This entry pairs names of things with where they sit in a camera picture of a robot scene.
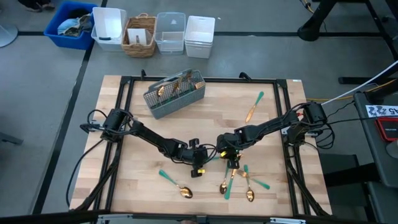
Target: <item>sticker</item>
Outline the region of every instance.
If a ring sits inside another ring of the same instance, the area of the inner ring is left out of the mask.
[[[398,116],[398,106],[365,105],[370,118],[378,116]]]

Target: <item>gray floor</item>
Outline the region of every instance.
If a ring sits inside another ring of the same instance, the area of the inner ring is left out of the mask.
[[[100,0],[85,2],[101,4]],[[372,3],[379,16],[391,15],[383,1]],[[43,31],[53,16],[52,12],[27,12],[16,1],[0,0],[0,7],[0,23],[15,24],[22,31]],[[295,32],[310,17],[298,0],[109,0],[108,7],[127,10],[128,16],[162,11],[211,16],[218,18],[217,31]],[[326,24],[329,32],[377,31],[364,4],[338,4]],[[0,216],[30,213],[84,53],[58,48],[43,36],[18,37],[0,49],[0,130],[24,139],[21,146],[0,143]],[[148,75],[170,75],[195,68],[206,77],[236,77],[245,71],[255,78],[301,79],[307,97],[331,98],[354,87],[339,85],[338,77],[371,77],[390,63],[391,54],[381,38],[304,42],[297,37],[218,36],[209,60],[158,52],[138,59],[104,52],[95,45],[44,212],[67,211],[67,182],[87,138],[79,124],[95,107],[104,75],[138,75],[141,69]],[[331,103],[326,112],[343,104]],[[356,112],[350,107],[332,120],[352,117]],[[359,123],[336,124],[335,132],[335,146],[322,153],[357,154],[362,164],[372,161]]]

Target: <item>wooden tabletop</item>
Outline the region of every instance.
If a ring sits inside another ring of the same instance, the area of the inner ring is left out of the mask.
[[[120,79],[120,76],[104,77],[96,109],[108,114],[114,108]],[[291,105],[305,102],[301,81],[287,80],[287,83]],[[260,124],[277,117],[274,90],[270,84],[207,83],[204,99],[156,120],[142,96],[151,84],[153,82],[134,82],[130,111],[145,126],[165,138],[185,142],[199,138],[202,144],[216,144],[219,134],[233,133],[235,128],[245,125],[246,115],[260,91],[264,92],[264,97],[249,124]],[[280,97],[284,105],[282,90]],[[99,114],[95,114],[95,118],[103,120]],[[100,134],[89,134],[85,150],[99,141]],[[312,138],[306,141],[315,143]],[[79,206],[98,182],[105,146],[103,142],[83,159],[71,208]],[[307,188],[322,208],[331,214],[318,152],[311,146],[303,145],[300,155]],[[206,173],[193,179],[190,177],[191,166],[174,164],[149,143],[134,136],[125,136],[111,210],[126,213],[292,216],[280,132],[264,136],[255,146],[245,149],[240,164],[247,164],[253,177],[271,187],[266,190],[251,183],[256,196],[253,202],[246,199],[247,183],[240,176],[234,178],[229,200],[219,193],[226,161],[209,162],[205,165]],[[183,198],[176,186],[158,174],[159,169],[166,171],[180,185],[189,187],[193,198]],[[107,188],[105,186],[103,191],[101,208],[104,207]],[[295,189],[298,209],[303,213],[300,191],[297,186]]]

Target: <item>white cable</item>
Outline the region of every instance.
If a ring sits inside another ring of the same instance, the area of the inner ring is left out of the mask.
[[[388,68],[384,69],[381,73],[379,73],[379,74],[376,75],[375,77],[371,78],[371,79],[368,80],[366,83],[363,83],[362,85],[360,85],[360,86],[358,86],[358,87],[356,87],[356,88],[353,88],[352,90],[350,90],[350,91],[348,91],[348,92],[346,92],[346,93],[344,93],[344,94],[341,94],[340,96],[337,96],[337,97],[335,97],[335,98],[333,98],[333,99],[331,99],[331,100],[328,100],[328,101],[322,103],[322,105],[325,105],[325,104],[327,104],[327,103],[330,103],[330,102],[332,102],[332,101],[334,101],[334,100],[336,100],[336,99],[338,99],[338,98],[341,98],[341,97],[347,95],[348,93],[354,92],[355,90],[357,90],[357,89],[359,89],[359,88],[361,88],[361,87],[367,85],[367,84],[370,83],[371,81],[375,80],[377,77],[379,77],[379,76],[381,76],[382,74],[384,74],[387,70],[389,70],[391,67],[393,67],[393,66],[396,65],[397,63],[398,63],[398,61],[394,62],[392,65],[388,66]]]

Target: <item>white plastic bin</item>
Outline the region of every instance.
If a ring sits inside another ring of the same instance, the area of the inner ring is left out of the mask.
[[[190,16],[185,33],[185,42],[212,44],[216,19],[212,17]]]
[[[95,25],[91,38],[106,51],[123,51],[121,47],[123,27],[126,23],[126,11],[107,7],[94,7]]]
[[[212,45],[185,44],[188,57],[210,58]]]
[[[185,14],[161,12],[156,17],[155,41],[161,54],[184,53]]]

